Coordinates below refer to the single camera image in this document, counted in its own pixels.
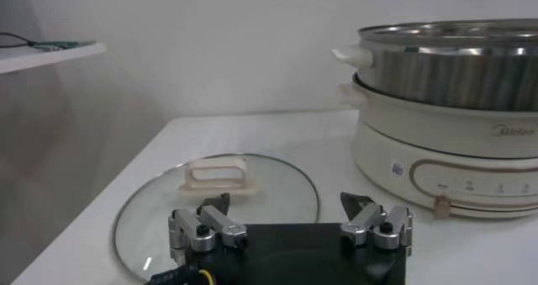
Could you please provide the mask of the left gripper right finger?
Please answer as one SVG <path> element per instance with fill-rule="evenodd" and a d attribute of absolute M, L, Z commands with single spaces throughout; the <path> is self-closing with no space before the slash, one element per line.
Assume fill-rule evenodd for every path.
<path fill-rule="evenodd" d="M 348 220 L 340 225 L 340 237 L 350 247 L 372 243 L 384 251 L 403 247 L 412 251 L 413 214 L 410 208 L 395 205 L 387 211 L 368 196 L 342 192 L 340 203 Z"/>

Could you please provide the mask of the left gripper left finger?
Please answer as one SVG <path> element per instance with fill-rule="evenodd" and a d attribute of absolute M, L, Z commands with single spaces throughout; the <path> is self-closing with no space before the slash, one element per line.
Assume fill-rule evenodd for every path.
<path fill-rule="evenodd" d="M 227 248 L 244 250 L 248 244 L 247 228 L 228 217 L 230 195 L 205 198 L 197 209 L 174 209 L 168 218 L 169 245 L 172 251 L 189 249 L 207 253 L 217 240 Z"/>

